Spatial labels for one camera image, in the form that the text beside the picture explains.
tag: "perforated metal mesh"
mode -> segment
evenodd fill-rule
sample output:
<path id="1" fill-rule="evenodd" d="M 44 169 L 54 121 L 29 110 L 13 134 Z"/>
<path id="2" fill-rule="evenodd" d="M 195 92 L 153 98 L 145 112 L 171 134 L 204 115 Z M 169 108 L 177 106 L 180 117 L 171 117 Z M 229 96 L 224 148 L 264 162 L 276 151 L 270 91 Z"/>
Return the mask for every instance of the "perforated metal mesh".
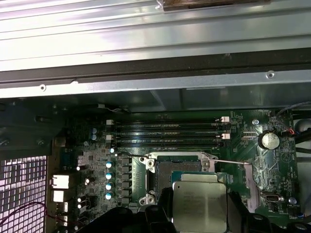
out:
<path id="1" fill-rule="evenodd" d="M 29 202 L 45 203 L 46 156 L 0 162 L 0 219 Z M 26 207 L 0 226 L 1 233 L 41 233 L 44 207 Z"/>

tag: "cable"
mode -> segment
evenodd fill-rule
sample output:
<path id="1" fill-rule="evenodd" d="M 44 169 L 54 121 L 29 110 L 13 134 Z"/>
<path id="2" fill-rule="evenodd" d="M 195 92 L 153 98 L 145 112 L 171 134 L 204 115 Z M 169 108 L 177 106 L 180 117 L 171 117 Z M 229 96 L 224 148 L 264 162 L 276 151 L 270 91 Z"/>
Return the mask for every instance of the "cable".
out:
<path id="1" fill-rule="evenodd" d="M 16 210 L 14 210 L 12 213 L 10 213 L 7 217 L 4 217 L 3 219 L 1 219 L 1 222 L 0 222 L 0 227 L 6 222 L 6 220 L 8 220 L 11 216 L 13 216 L 14 214 L 18 213 L 19 211 L 25 209 L 26 207 L 30 206 L 30 205 L 41 205 L 44 207 L 44 216 L 47 216 L 47 217 L 50 217 L 50 218 L 53 218 L 53 219 L 57 219 L 61 222 L 66 222 L 64 220 L 62 220 L 61 218 L 58 218 L 57 216 L 51 216 L 48 214 L 48 210 L 47 210 L 47 206 L 44 204 L 44 203 L 41 203 L 41 202 L 38 202 L 38 201 L 33 201 L 33 202 L 29 202 L 27 204 L 24 204 L 20 207 L 18 207 Z"/>
<path id="2" fill-rule="evenodd" d="M 290 130 L 293 130 L 291 127 L 289 127 L 288 125 L 286 125 L 282 119 L 280 118 L 281 114 L 286 112 L 287 110 L 290 110 L 290 109 L 293 109 L 293 108 L 296 108 L 296 107 L 299 107 L 299 106 L 302 106 L 302 105 L 307 105 L 307 104 L 311 104 L 311 101 L 306 101 L 306 102 L 302 102 L 302 103 L 296 103 L 294 105 L 291 105 L 291 106 L 287 106 L 285 108 L 283 108 L 281 111 L 279 111 L 277 114 L 276 114 L 276 120 L 281 124 L 283 125 L 286 129 L 289 130 L 290 134 L 291 131 Z"/>
<path id="3" fill-rule="evenodd" d="M 296 147 L 296 152 L 304 153 L 304 154 L 311 154 L 311 149 Z"/>
<path id="4" fill-rule="evenodd" d="M 117 154 L 125 154 L 125 155 L 127 155 L 127 156 L 129 156 L 129 157 L 143 157 L 143 158 L 148 158 L 147 155 L 130 154 L 129 152 L 124 152 L 124 151 L 118 152 Z"/>
<path id="5" fill-rule="evenodd" d="M 293 108 L 296 108 L 296 107 L 299 107 L 299 106 L 302 106 L 302 105 L 307 105 L 307 104 L 311 104 L 311 101 L 306 101 L 306 102 L 302 102 L 302 103 L 296 103 L 294 105 L 291 105 L 291 106 L 288 106 L 286 108 L 283 108 L 281 111 L 279 111 L 276 114 L 276 117 L 278 118 L 282 113 L 284 113 L 287 110 L 290 110 L 290 109 L 293 109 Z"/>

